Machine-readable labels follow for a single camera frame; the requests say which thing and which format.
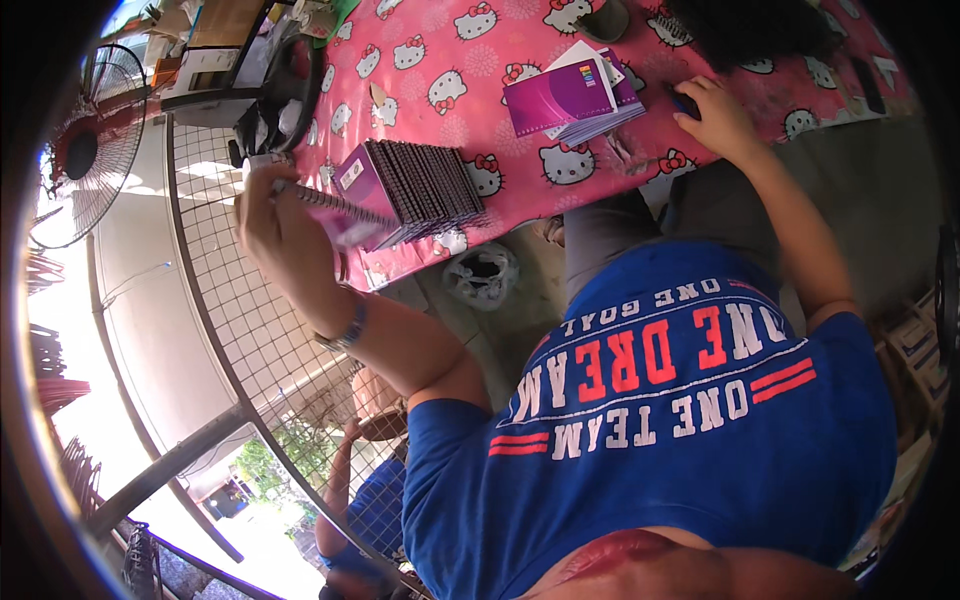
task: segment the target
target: gray pants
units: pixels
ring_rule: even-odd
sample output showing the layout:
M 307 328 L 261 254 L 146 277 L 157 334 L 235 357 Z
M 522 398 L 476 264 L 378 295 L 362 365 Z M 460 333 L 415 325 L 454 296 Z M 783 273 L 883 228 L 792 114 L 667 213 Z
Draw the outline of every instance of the gray pants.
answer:
M 624 252 L 662 240 L 706 240 L 763 268 L 780 285 L 780 244 L 747 177 L 726 160 L 682 175 L 670 188 L 663 232 L 638 190 L 564 213 L 566 300 Z

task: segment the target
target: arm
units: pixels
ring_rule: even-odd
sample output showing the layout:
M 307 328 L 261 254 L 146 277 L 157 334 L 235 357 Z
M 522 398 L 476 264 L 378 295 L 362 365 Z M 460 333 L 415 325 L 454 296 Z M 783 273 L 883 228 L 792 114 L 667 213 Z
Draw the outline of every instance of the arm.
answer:
M 675 114 L 681 129 L 740 169 L 763 201 L 780 240 L 783 268 L 804 309 L 807 329 L 812 332 L 839 312 L 859 315 L 847 264 L 833 233 L 783 163 L 756 137 L 736 99 L 706 77 L 678 84 L 677 91 L 693 98 L 703 117 L 697 121 Z
M 336 454 L 333 455 L 330 476 L 326 479 L 324 502 L 331 511 L 344 519 L 347 518 L 349 501 L 350 454 L 353 443 L 358 439 L 360 439 L 360 428 L 353 420 L 344 427 L 344 438 L 340 441 Z M 317 535 L 317 550 L 323 556 L 334 556 L 347 547 L 347 539 L 322 516 L 317 517 L 314 533 Z
M 358 298 L 337 285 L 330 241 L 303 202 L 290 191 L 271 199 L 275 179 L 297 178 L 284 166 L 251 173 L 239 203 L 240 239 L 264 277 L 318 333 L 334 339 L 347 332 Z M 348 352 L 408 396 L 410 410 L 445 397 L 490 412 L 479 365 L 445 325 L 377 295 L 363 298 L 367 325 Z

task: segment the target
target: concrete floor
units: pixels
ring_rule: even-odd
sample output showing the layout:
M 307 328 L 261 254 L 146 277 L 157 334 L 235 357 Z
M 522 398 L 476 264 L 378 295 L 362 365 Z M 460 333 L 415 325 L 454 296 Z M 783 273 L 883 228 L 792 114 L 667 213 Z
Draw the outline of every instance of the concrete floor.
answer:
M 852 123 L 801 134 L 778 146 L 837 236 L 867 317 L 932 282 L 941 191 L 921 117 Z M 504 406 L 530 352 L 566 308 L 564 251 L 529 227 L 498 240 L 520 263 L 520 279 L 500 309 L 465 307 L 444 292 L 444 264 L 418 273 L 430 311 L 450 324 L 488 375 L 494 408 Z M 798 334 L 803 314 L 792 290 L 781 304 Z

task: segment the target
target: spiral binding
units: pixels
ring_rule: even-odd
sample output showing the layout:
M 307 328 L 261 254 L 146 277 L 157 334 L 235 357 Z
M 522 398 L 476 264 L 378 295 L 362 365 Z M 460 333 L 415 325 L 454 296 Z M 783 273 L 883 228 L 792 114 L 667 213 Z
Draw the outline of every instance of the spiral binding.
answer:
M 324 208 L 336 210 L 337 212 L 343 213 L 357 221 L 373 223 L 374 225 L 384 229 L 393 229 L 399 227 L 399 222 L 397 220 L 378 215 L 375 212 L 369 211 L 366 208 L 361 208 L 356 204 L 351 204 L 339 196 L 332 196 L 320 190 L 310 189 L 309 187 L 299 185 L 297 183 L 291 183 L 287 180 L 274 180 L 274 191 L 277 194 L 285 189 L 293 190 L 294 194 L 297 195 L 297 198 L 300 198 L 308 204 L 315 204 L 317 206 L 323 206 Z
M 684 25 L 680 22 L 680 19 L 665 12 L 663 9 L 658 11 L 647 9 L 644 12 L 646 12 L 647 18 L 655 21 L 676 39 L 686 39 L 687 37 L 690 37 L 690 33 L 684 29 Z

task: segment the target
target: wristwatch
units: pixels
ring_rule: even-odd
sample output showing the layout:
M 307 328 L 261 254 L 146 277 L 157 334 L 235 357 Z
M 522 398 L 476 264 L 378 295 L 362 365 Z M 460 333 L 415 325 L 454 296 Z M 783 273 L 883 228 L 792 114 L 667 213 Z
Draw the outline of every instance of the wristwatch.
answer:
M 313 339 L 331 352 L 346 352 L 347 348 L 353 346 L 353 344 L 360 337 L 360 334 L 363 333 L 364 327 L 367 326 L 366 298 L 364 298 L 363 294 L 357 292 L 348 285 L 342 285 L 341 287 L 350 290 L 350 292 L 356 297 L 356 309 L 353 313 L 353 321 L 350 322 L 350 327 L 347 329 L 347 332 L 335 340 L 328 340 L 316 331 L 313 333 Z

